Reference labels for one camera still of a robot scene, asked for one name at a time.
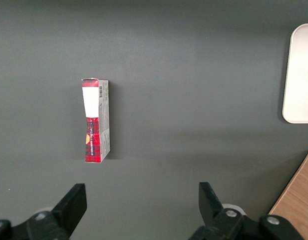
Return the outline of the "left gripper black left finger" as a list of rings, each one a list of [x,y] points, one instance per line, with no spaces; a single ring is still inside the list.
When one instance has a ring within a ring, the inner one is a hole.
[[[0,240],[68,240],[86,209],[85,184],[77,183],[52,210],[35,213],[17,226],[0,219]]]

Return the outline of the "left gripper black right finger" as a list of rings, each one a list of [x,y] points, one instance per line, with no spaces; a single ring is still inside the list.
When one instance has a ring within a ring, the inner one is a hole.
[[[199,183],[199,210],[204,226],[191,240],[302,240],[302,235],[285,218],[263,215],[250,219],[232,207],[223,207],[208,182]]]

